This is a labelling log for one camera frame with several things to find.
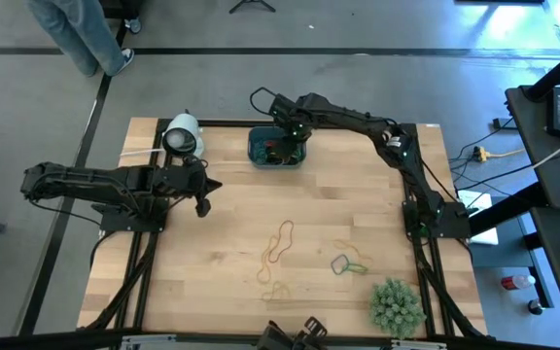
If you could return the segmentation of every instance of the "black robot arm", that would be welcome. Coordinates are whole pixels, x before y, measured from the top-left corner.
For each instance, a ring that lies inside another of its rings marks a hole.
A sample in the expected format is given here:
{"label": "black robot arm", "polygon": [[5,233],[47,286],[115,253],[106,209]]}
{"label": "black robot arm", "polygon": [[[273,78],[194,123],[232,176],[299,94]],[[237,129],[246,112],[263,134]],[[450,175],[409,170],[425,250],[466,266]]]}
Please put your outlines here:
{"label": "black robot arm", "polygon": [[207,178],[205,164],[196,157],[185,157],[182,165],[102,170],[43,162],[25,170],[20,191],[31,202],[60,196],[92,201],[96,203],[92,207],[104,219],[111,215],[162,224],[167,198],[195,197],[197,215],[204,217],[209,212],[211,204],[206,195],[222,184]]}
{"label": "black robot arm", "polygon": [[399,170],[410,192],[416,198],[418,220],[428,226],[437,226],[443,215],[444,199],[431,190],[423,172],[417,138],[406,132],[402,125],[391,119],[375,118],[332,105],[327,98],[309,93],[291,101],[276,94],[269,115],[282,127],[286,136],[274,150],[288,157],[311,136],[312,129],[333,125],[355,131],[368,137],[377,154],[388,166]]}

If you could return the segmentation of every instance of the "white bottle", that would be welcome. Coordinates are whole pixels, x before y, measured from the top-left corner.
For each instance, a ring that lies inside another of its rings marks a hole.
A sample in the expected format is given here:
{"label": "white bottle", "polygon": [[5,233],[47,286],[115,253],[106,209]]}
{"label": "white bottle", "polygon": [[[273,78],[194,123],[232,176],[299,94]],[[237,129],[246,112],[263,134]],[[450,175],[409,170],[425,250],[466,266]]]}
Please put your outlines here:
{"label": "white bottle", "polygon": [[501,284],[508,291],[530,288],[535,285],[535,282],[535,277],[522,275],[504,277],[501,280]]}

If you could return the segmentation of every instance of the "concrete floor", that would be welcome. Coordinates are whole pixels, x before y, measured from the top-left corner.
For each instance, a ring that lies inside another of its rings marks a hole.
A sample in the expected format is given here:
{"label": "concrete floor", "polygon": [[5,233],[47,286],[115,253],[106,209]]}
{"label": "concrete floor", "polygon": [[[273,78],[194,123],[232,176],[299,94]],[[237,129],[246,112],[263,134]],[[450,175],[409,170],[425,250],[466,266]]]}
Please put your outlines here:
{"label": "concrete floor", "polygon": [[[542,6],[429,0],[270,2],[276,14],[246,5],[230,16],[230,1],[147,0],[144,31],[128,34],[124,42],[133,48],[560,50],[555,16]],[[0,0],[0,47],[53,47],[53,42],[22,2]],[[462,146],[487,134],[492,119],[507,116],[506,88],[531,84],[558,62],[541,58],[138,55],[110,86],[87,166],[117,164],[131,117],[169,118],[187,108],[200,118],[260,118],[247,99],[259,86],[292,98],[314,91],[333,103],[399,121],[440,123],[447,152],[454,157]],[[22,200],[22,170],[44,160],[72,162],[99,83],[98,76],[78,74],[64,55],[0,55],[0,222],[8,224],[6,234],[0,235],[0,336],[17,331],[53,218]],[[502,132],[481,145],[499,153],[521,148],[522,142],[515,132]],[[528,161],[524,154],[491,160],[469,166],[467,175],[482,179]],[[514,192],[533,181],[528,171],[492,185]],[[96,218],[84,203],[77,203],[74,212]],[[95,240],[96,227],[71,219],[37,333],[75,328]],[[490,334],[560,346],[552,331],[555,325],[560,329],[560,296],[553,277],[548,283],[557,307],[537,317],[520,309],[535,298],[533,291],[500,291],[497,281],[509,273],[475,272]]]}

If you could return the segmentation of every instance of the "sneaker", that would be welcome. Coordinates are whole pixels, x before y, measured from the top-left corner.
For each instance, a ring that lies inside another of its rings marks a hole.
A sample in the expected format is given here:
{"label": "sneaker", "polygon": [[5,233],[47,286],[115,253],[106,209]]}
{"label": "sneaker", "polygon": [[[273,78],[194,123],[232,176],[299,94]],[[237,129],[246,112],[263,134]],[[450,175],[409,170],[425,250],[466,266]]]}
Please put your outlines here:
{"label": "sneaker", "polygon": [[125,19],[124,26],[128,28],[131,34],[137,34],[142,31],[142,22],[140,18]]}
{"label": "sneaker", "polygon": [[135,56],[135,52],[132,49],[123,49],[122,50],[122,56],[124,57],[124,65],[122,66],[122,68],[116,72],[116,74],[114,74],[112,77],[117,76],[118,74],[121,73],[121,71],[126,68],[127,65],[129,65],[132,61],[133,61],[133,57]]}

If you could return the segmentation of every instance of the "white lamp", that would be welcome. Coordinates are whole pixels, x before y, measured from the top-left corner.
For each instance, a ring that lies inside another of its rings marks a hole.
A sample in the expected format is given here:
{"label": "white lamp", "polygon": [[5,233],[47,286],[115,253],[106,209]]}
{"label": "white lamp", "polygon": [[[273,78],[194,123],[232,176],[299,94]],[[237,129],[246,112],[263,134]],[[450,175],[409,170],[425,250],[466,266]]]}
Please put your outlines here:
{"label": "white lamp", "polygon": [[204,152],[204,142],[200,138],[198,120],[188,113],[176,116],[163,133],[162,144],[172,156],[194,155],[200,158]]}

